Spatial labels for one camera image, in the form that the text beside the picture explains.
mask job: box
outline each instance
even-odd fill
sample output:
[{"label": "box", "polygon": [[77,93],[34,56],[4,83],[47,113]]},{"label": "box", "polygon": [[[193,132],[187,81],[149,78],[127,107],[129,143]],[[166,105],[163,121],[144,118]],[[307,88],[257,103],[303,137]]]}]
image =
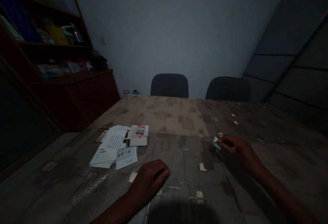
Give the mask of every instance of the box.
[{"label": "box", "polygon": [[50,36],[55,40],[56,44],[69,45],[61,27],[52,25],[45,26]]}]

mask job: wooden cabinet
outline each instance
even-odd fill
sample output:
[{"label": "wooden cabinet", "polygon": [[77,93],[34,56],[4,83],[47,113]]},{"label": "wooden cabinet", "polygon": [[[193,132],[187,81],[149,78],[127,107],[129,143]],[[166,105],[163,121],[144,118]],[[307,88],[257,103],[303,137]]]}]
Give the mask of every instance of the wooden cabinet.
[{"label": "wooden cabinet", "polygon": [[45,0],[14,1],[21,3],[38,28],[44,29],[46,18],[57,27],[74,23],[81,33],[84,42],[74,42],[73,45],[16,41],[0,20],[0,43],[5,46],[0,48],[0,55],[5,65],[32,91],[40,108],[63,132],[82,131],[119,100],[113,70],[83,70],[63,77],[43,78],[37,66],[49,65],[50,59],[61,68],[67,61],[95,61],[81,11],[80,15],[72,14],[49,5]]},{"label": "wooden cabinet", "polygon": [[76,73],[30,88],[65,132],[79,132],[119,100],[113,70]]}]

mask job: chair backrest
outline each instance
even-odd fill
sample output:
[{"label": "chair backrest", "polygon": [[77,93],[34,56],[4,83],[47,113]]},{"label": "chair backrest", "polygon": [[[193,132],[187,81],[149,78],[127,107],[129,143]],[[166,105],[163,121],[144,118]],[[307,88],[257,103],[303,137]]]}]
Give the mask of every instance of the chair backrest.
[{"label": "chair backrest", "polygon": [[151,82],[152,96],[189,97],[188,80],[182,74],[158,74]]},{"label": "chair backrest", "polygon": [[245,79],[216,77],[208,86],[205,99],[249,102],[251,85]]}]

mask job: table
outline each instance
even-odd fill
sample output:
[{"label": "table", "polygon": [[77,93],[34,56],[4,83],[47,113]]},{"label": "table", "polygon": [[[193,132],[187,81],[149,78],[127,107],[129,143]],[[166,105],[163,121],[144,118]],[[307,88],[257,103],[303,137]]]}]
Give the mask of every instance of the table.
[{"label": "table", "polygon": [[[90,167],[96,139],[115,124],[148,124],[148,145],[138,148],[137,163],[118,171]],[[130,223],[279,221],[263,190],[224,151],[220,156],[213,151],[218,132],[250,142],[305,207],[328,221],[323,135],[267,104],[128,95],[1,200],[2,223],[88,223],[128,190],[133,171],[155,159],[171,170],[165,194],[156,195]]]}]

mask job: light switch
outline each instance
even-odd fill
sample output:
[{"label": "light switch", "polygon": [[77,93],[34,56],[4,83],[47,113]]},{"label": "light switch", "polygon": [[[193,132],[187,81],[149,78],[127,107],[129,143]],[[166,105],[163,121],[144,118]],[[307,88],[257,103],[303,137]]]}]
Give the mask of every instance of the light switch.
[{"label": "light switch", "polygon": [[106,42],[106,40],[105,40],[104,37],[100,37],[100,43],[103,44],[103,45],[106,45],[107,44],[107,42]]}]

